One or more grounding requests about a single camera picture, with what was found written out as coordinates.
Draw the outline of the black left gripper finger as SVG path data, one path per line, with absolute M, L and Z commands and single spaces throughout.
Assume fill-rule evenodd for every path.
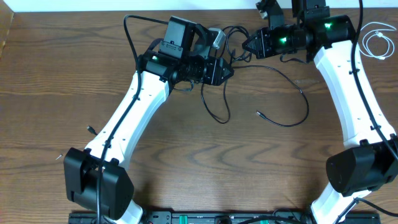
M 216 74 L 214 77 L 214 86 L 220 86 L 223 84 L 225 81 L 229 80 L 233 76 L 233 73 L 230 74 Z
M 233 75 L 234 74 L 234 70 L 233 70 L 232 66 L 224 58 L 220 58 L 219 68 L 220 68 L 221 75 Z

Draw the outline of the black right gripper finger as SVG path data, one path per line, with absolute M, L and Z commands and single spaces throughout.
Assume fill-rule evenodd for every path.
M 257 31 L 255 31 L 250 37 L 248 37 L 243 43 L 243 47 L 256 47 L 257 46 Z
M 259 50 L 260 48 L 257 46 L 257 44 L 242 44 L 242 47 L 244 50 L 247 50 L 248 52 L 252 53 L 256 58 L 259 58 Z

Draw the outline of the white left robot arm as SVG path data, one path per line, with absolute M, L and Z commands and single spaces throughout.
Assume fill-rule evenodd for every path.
M 219 86 L 233 76 L 231 64 L 212 56 L 225 42 L 223 30 L 172 16 L 163 38 L 135 54 L 136 71 L 122 102 L 84 149 L 64 161 L 67 198 L 95 212 L 90 223 L 139 223 L 127 174 L 134 149 L 151 117 L 180 82 Z

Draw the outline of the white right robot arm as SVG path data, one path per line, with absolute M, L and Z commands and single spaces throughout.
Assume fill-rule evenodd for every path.
M 327 159 L 328 184 L 300 223 L 349 222 L 349 211 L 397 177 L 397 134 L 369 84 L 358 47 L 360 26 L 332 16 L 325 1 L 293 1 L 296 23 L 287 25 L 278 2 L 256 5 L 269 23 L 243 49 L 263 59 L 299 50 L 313 62 L 329 89 L 340 119 L 344 150 Z

